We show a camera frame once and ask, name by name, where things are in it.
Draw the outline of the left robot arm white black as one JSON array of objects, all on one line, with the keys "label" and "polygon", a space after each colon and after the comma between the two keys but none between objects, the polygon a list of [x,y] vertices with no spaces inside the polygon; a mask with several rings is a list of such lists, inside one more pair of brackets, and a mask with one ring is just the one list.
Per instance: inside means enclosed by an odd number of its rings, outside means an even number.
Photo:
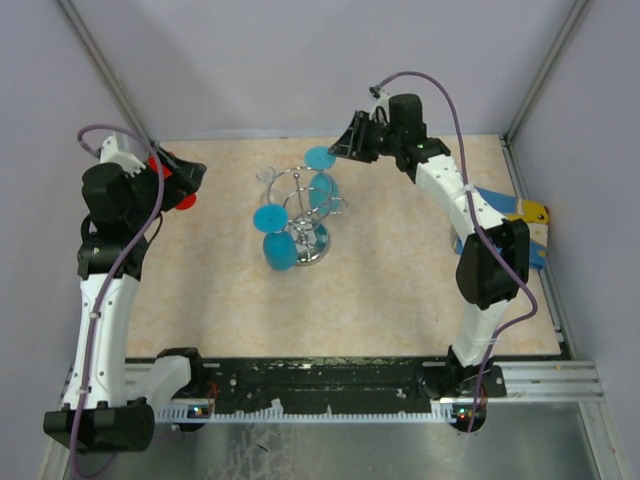
[{"label": "left robot arm white black", "polygon": [[145,233],[162,213],[195,195],[206,168],[154,143],[135,146],[122,132],[111,133],[96,153],[97,164],[82,176],[88,214],[77,254],[82,309],[76,355],[61,405],[45,413],[43,430],[82,454],[140,452],[151,443],[156,413],[204,383],[195,347],[161,351],[132,386],[125,380],[125,355],[151,244]]}]

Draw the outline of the red wine glass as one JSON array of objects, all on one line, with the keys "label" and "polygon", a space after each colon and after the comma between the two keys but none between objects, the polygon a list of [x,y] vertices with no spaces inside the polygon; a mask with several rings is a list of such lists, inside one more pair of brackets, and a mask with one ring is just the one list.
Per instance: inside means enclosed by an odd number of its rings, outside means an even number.
[{"label": "red wine glass", "polygon": [[162,165],[162,170],[164,177],[164,196],[161,210],[163,212],[168,212],[172,209],[184,211],[191,208],[196,202],[196,193],[188,193],[185,188],[178,185],[177,181],[171,180],[171,178],[176,175],[175,170],[171,170],[165,164]]}]

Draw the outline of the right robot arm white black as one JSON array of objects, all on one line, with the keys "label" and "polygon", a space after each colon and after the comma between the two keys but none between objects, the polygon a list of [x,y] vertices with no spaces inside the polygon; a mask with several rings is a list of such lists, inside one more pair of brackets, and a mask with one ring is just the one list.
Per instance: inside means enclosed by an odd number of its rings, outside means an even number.
[{"label": "right robot arm white black", "polygon": [[417,95],[375,91],[373,96],[372,110],[356,112],[329,152],[365,163],[393,157],[398,170],[440,206],[462,241],[455,281],[465,301],[463,323],[444,365],[426,370],[419,382],[432,400],[470,397],[470,406],[455,409],[455,426],[475,432],[486,418],[499,326],[528,282],[529,228],[488,204],[450,149],[428,137]]}]

